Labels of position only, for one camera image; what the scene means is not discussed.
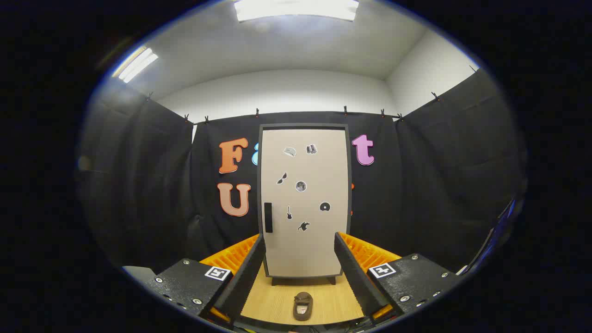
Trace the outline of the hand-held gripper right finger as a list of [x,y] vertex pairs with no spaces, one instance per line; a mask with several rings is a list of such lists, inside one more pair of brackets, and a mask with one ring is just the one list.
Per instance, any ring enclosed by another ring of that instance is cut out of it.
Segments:
[[427,257],[401,257],[336,232],[334,252],[364,316],[374,324],[410,316],[449,294],[462,276]]

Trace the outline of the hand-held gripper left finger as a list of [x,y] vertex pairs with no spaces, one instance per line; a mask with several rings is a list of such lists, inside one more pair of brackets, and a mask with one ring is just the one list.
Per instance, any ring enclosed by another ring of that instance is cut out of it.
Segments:
[[256,234],[213,252],[188,251],[147,280],[150,295],[213,330],[229,330],[245,307],[264,261]]

